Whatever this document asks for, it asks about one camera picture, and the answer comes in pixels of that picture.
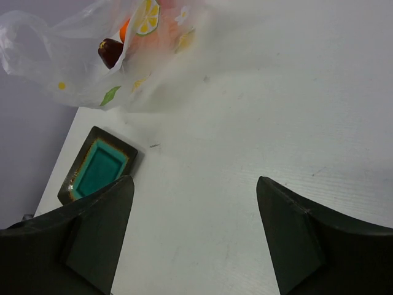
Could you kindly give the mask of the printed clear plastic bag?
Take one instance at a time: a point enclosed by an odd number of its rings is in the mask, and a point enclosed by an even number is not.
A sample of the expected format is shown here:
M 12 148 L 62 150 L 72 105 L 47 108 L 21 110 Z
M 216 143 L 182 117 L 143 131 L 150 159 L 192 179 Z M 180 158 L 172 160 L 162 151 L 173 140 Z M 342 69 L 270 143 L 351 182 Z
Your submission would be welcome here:
M 55 26 L 27 12 L 1 16 L 1 65 L 40 84 L 59 103 L 108 110 L 131 104 L 192 43 L 204 1 L 96 1 Z M 121 42 L 112 69 L 98 55 L 105 38 Z

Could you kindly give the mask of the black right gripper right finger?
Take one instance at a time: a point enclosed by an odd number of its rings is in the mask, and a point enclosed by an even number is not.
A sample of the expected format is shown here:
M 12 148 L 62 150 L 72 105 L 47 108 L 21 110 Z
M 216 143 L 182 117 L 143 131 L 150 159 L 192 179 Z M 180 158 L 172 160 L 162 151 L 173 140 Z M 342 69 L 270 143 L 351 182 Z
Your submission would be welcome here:
M 392 229 L 261 176 L 256 187 L 280 294 L 392 294 Z

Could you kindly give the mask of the orange fake fruit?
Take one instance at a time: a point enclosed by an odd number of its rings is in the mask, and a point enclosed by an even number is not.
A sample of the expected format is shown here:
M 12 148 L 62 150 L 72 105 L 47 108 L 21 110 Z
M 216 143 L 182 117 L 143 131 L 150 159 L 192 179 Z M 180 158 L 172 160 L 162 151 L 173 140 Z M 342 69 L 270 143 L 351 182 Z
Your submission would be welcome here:
M 121 29 L 120 29 L 120 31 L 119 31 L 119 38 L 120 38 L 120 40 L 121 40 L 122 43 L 125 42 L 126 31 L 127 31 L 129 22 L 130 22 L 130 19 L 128 19 L 128 20 L 123 24 L 123 26 L 121 27 Z

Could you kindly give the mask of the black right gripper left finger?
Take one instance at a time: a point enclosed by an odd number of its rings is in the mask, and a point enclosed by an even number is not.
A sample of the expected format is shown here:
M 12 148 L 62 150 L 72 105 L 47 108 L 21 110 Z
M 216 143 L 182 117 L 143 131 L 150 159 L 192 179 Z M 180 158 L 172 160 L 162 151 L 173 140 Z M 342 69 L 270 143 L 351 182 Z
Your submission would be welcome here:
M 110 294 L 133 196 L 123 176 L 1 230 L 1 294 Z

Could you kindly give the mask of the dark red fake apple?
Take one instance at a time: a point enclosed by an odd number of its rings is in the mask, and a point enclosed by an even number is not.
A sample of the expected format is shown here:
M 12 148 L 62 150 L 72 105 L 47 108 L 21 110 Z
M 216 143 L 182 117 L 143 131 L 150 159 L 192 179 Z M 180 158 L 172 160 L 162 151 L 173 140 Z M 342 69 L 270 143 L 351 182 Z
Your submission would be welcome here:
M 98 55 L 108 69 L 112 69 L 123 52 L 123 43 L 105 38 L 99 45 Z

